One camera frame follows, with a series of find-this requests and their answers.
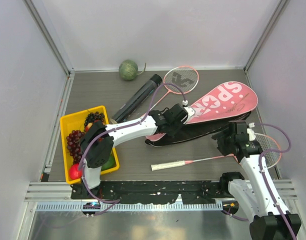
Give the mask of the pink racket bag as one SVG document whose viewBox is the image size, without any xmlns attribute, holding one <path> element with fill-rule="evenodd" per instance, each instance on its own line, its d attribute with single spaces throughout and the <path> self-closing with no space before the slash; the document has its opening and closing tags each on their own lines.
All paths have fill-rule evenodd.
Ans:
<svg viewBox="0 0 306 240">
<path fill-rule="evenodd" d="M 222 83 L 191 105 L 194 116 L 174 136 L 159 133 L 147 136 L 145 143 L 164 147 L 220 132 L 230 121 L 246 120 L 257 105 L 258 96 L 248 85 L 238 81 Z"/>
</svg>

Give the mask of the black shuttlecock tube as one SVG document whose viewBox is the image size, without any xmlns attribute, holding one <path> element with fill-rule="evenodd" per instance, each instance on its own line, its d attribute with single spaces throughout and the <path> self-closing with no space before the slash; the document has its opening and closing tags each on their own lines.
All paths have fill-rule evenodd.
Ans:
<svg viewBox="0 0 306 240">
<path fill-rule="evenodd" d="M 162 78 L 154 74 L 110 119 L 112 124 L 125 122 L 127 118 L 153 93 L 162 83 Z"/>
</svg>

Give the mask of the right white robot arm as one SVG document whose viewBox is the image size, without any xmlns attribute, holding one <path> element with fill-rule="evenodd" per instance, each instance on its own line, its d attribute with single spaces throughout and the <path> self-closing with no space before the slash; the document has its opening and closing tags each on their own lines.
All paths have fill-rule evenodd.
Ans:
<svg viewBox="0 0 306 240">
<path fill-rule="evenodd" d="M 255 123 L 230 121 L 228 127 L 212 136 L 223 156 L 233 155 L 248 176 L 227 172 L 220 178 L 219 191 L 233 196 L 249 221 L 253 240 L 295 240 L 302 225 L 297 213 L 291 213 L 282 200 L 266 164 L 268 153 L 283 150 L 263 148 L 253 131 Z"/>
</svg>

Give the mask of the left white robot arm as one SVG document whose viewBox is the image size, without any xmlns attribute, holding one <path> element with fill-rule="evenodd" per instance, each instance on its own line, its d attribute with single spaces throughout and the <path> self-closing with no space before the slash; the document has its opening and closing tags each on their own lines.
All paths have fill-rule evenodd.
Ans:
<svg viewBox="0 0 306 240">
<path fill-rule="evenodd" d="M 82 170 L 84 183 L 82 193 L 89 199 L 99 195 L 102 166 L 109 160 L 113 148 L 145 136 L 174 136 L 194 114 L 192 107 L 175 104 L 170 109 L 151 110 L 143 117 L 118 124 L 94 123 L 80 142 L 82 157 L 79 169 Z"/>
</svg>

